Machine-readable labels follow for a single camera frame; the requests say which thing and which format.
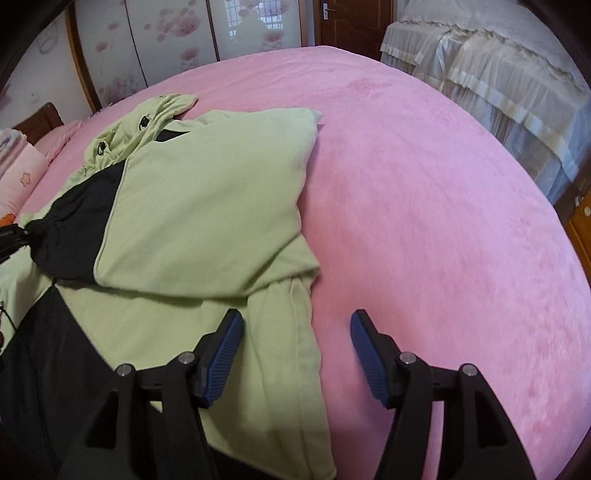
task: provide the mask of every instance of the pink bedsheet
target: pink bedsheet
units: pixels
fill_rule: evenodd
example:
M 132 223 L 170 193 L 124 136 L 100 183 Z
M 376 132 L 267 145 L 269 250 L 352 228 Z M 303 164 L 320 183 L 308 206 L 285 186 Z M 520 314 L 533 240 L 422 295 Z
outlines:
M 92 137 L 169 92 L 200 97 L 186 118 L 295 106 L 325 115 L 300 208 L 322 266 L 313 325 L 340 480 L 373 478 L 392 416 L 371 398 L 349 339 L 360 307 L 432 365 L 478 365 L 538 480 L 557 476 L 591 424 L 591 293 L 550 204 L 500 143 L 378 62 L 328 47 L 275 51 L 186 72 L 94 116 L 24 211 L 55 195 Z M 425 479 L 440 438 L 436 407 Z

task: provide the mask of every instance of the wooden headboard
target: wooden headboard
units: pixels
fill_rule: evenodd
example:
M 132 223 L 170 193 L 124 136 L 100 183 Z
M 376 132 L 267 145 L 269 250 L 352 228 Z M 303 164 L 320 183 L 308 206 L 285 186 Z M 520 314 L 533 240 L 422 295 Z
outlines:
M 14 127 L 27 136 L 27 141 L 35 145 L 46 133 L 63 125 L 60 114 L 53 103 L 46 103 L 29 118 Z

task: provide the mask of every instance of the black strap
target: black strap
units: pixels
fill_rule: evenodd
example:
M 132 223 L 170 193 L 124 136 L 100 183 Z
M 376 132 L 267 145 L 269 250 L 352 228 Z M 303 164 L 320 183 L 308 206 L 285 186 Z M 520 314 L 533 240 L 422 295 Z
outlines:
M 0 227 L 0 264 L 28 244 L 28 232 L 16 223 Z

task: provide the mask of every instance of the pillow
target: pillow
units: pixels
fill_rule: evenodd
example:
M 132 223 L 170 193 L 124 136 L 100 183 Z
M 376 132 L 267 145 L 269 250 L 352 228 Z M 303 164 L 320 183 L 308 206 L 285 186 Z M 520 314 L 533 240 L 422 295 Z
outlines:
M 67 125 L 54 128 L 35 144 L 35 148 L 44 154 L 47 161 L 51 163 L 81 126 L 81 120 L 74 120 Z
M 0 129 L 0 177 L 12 165 L 27 143 L 27 136 L 12 128 Z
M 48 166 L 47 157 L 27 142 L 0 178 L 0 226 L 13 223 Z

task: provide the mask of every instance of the bed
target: bed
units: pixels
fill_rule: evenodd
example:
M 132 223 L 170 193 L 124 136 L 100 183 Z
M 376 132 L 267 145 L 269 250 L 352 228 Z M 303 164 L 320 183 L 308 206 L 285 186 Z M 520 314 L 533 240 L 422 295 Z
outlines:
M 572 184 L 585 192 L 591 92 L 567 51 L 515 0 L 445 5 L 444 10 L 430 0 L 401 2 L 400 17 L 382 43 L 382 62 L 428 83 L 474 116 L 552 204 Z
M 559 475 L 591 426 L 591 292 L 554 210 L 486 129 L 364 57 L 330 47 L 256 54 L 185 72 L 85 121 L 21 216 L 54 198 L 93 137 L 169 92 L 199 97 L 187 119 L 292 106 L 324 114 L 299 208 L 322 267 L 313 327 L 339 480 L 373 477 L 392 419 L 350 343 L 360 307 L 429 364 L 478 365 L 538 480 Z M 57 124 L 43 115 L 23 128 Z M 437 473 L 440 408 L 434 418 L 425 480 Z
M 46 103 L 29 118 L 14 126 L 14 129 L 24 133 L 27 141 L 35 145 L 45 135 L 63 124 L 55 105 Z

